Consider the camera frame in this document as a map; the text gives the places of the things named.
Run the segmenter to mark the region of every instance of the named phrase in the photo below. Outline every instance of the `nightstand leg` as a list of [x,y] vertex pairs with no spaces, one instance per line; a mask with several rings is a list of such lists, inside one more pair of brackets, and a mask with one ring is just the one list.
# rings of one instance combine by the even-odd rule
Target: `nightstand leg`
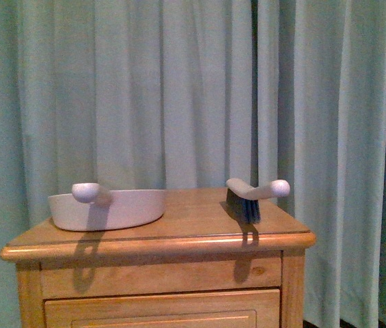
[[282,252],[281,328],[302,328],[305,250]]
[[45,327],[40,263],[16,263],[23,328]]

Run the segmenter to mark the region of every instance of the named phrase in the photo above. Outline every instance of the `brush handle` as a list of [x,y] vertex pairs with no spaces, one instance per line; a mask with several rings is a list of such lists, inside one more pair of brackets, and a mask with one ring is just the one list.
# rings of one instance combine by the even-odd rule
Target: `brush handle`
[[290,185],[285,180],[275,180],[268,185],[255,188],[241,179],[232,178],[226,181],[226,186],[238,197],[246,200],[265,200],[267,198],[285,197],[290,193]]
[[100,207],[108,207],[112,203],[110,190],[98,183],[76,183],[72,186],[71,193],[80,203],[95,203]]

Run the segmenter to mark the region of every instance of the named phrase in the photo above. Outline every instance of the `drawer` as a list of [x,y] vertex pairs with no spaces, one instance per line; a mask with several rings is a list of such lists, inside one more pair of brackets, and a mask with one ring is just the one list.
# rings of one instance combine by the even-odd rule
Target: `drawer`
[[281,253],[44,263],[44,299],[281,286]]
[[48,328],[279,327],[279,290],[47,301]]

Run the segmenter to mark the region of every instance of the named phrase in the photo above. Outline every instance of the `wooden furniture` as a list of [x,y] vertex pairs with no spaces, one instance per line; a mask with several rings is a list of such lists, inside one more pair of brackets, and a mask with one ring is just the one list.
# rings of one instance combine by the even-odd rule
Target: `wooden furniture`
[[148,225],[67,232],[47,219],[8,243],[23,327],[297,328],[310,230],[260,201],[238,222],[226,189],[172,190]]

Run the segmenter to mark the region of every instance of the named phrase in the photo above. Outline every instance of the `brush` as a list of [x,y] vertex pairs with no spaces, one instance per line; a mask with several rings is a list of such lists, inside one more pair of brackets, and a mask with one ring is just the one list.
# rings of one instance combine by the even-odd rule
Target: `brush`
[[241,179],[226,181],[228,194],[226,204],[245,223],[259,223],[261,220],[258,200],[285,197],[290,193],[290,185],[285,180],[275,180],[261,187],[253,187]]

